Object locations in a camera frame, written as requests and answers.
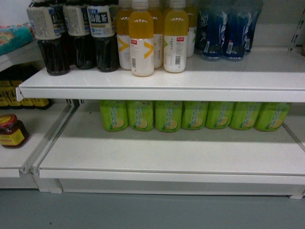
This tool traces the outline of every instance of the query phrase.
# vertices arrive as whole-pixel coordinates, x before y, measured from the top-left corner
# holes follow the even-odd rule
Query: red jar lid
[[[0,116],[0,129],[8,128],[17,122],[17,116],[14,114],[5,114]]]

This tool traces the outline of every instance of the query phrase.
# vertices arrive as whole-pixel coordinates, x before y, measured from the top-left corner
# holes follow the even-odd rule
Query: sauce jar
[[[29,138],[22,121],[14,114],[0,116],[0,143],[4,147],[20,147]]]

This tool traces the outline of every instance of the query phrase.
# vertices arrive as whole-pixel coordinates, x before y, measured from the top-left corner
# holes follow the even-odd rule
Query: white bottle cap
[[[147,10],[148,0],[132,0],[132,8],[134,10]]]
[[[174,8],[174,9],[185,8],[185,0],[171,0],[170,8]]]
[[[149,8],[160,7],[160,0],[148,0]]]
[[[132,0],[119,0],[119,8],[131,8]]]

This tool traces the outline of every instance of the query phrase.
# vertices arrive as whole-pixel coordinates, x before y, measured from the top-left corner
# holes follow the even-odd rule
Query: white metal shelf
[[[109,192],[132,186],[122,192],[175,193],[154,192],[154,182],[164,187],[178,182],[180,194],[301,195],[304,163],[304,151],[283,127],[272,133],[230,128],[108,133],[93,103],[79,107],[42,162],[40,177],[60,179],[64,191],[102,192],[95,188],[108,180],[119,182]],[[126,181],[132,184],[127,187]],[[181,182],[205,187],[191,191]]]
[[[119,69],[75,67],[62,76],[46,69],[20,85],[24,97],[200,101],[305,102],[305,57],[287,48],[254,47],[241,62],[206,62],[194,55],[182,73],[164,68],[148,77]]]
[[[42,60],[42,55],[37,40],[34,40],[28,45],[1,55],[0,72],[16,64],[40,60]]]
[[[0,115],[15,114],[21,120],[30,137],[20,148],[11,149],[0,146],[0,187],[9,186],[9,178],[20,178],[31,168],[40,150],[47,144],[50,136],[60,123],[66,103],[53,104],[47,110],[0,110]]]

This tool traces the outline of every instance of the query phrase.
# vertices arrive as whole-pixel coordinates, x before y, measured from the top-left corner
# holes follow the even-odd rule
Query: gray floor
[[[305,198],[0,190],[0,229],[305,229]]]

